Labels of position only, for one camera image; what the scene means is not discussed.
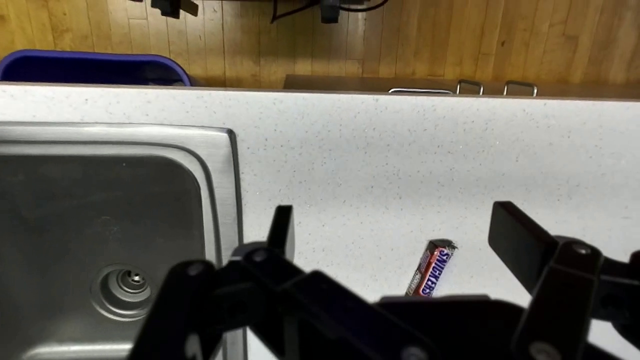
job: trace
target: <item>candy bar wrapper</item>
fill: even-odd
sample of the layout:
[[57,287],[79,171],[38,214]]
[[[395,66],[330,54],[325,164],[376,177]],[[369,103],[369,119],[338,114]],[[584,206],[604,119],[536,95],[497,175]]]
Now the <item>candy bar wrapper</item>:
[[454,251],[456,243],[452,240],[431,240],[423,251],[416,273],[406,287],[406,295],[431,298]]

